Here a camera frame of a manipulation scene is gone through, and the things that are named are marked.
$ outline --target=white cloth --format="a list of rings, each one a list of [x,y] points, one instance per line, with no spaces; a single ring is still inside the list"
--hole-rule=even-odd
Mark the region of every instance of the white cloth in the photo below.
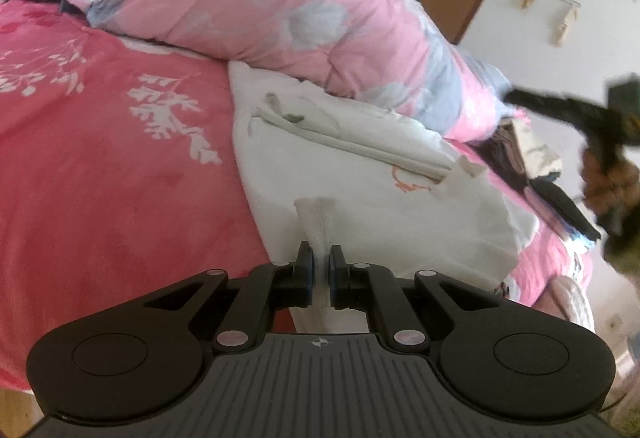
[[[538,219],[504,198],[482,167],[458,160],[414,121],[244,63],[231,62],[229,74],[236,158],[267,253],[293,260],[308,239],[316,254],[315,307],[294,313],[299,330],[366,331],[362,317],[318,309],[328,305],[332,244],[349,262],[375,262],[405,277],[430,268],[491,290],[538,230]],[[270,115],[287,129],[256,118]],[[309,140],[318,134],[330,145]],[[342,142],[349,150],[336,148]],[[386,163],[396,157],[422,175],[446,176],[436,185]]]

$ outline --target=ribbed gray surface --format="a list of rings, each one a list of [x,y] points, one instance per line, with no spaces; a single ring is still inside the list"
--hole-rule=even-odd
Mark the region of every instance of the ribbed gray surface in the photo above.
[[[314,345],[325,339],[328,344]],[[30,438],[591,438],[618,436],[595,416],[553,426],[494,420],[444,389],[428,363],[385,351],[370,334],[267,335],[215,360],[180,404],[108,428],[48,418]]]

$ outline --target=wooden floor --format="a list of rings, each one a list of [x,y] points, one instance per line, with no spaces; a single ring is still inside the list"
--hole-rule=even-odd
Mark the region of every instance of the wooden floor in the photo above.
[[[0,390],[0,437],[18,438],[42,418],[33,395]]]

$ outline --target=white wall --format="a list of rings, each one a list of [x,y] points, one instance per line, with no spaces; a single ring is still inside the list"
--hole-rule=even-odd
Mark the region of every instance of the white wall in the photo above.
[[[607,79],[640,73],[640,2],[576,1],[582,4],[580,17],[564,47],[551,44],[567,10],[553,0],[537,0],[526,12],[518,8],[519,0],[485,0],[462,46],[498,66],[516,84],[604,100]],[[562,157],[565,171],[559,184],[569,195],[578,195],[582,138],[542,118],[534,118],[534,127]],[[588,295],[600,332],[609,341],[616,338],[605,325],[615,312],[622,315],[622,331],[640,329],[634,290],[601,259],[595,269]]]

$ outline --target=person's hand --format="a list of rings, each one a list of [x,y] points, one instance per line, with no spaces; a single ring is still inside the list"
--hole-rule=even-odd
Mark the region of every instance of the person's hand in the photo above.
[[[596,215],[606,214],[618,203],[625,212],[640,204],[640,173],[628,160],[618,162],[605,175],[594,154],[587,148],[582,155],[584,205]]]

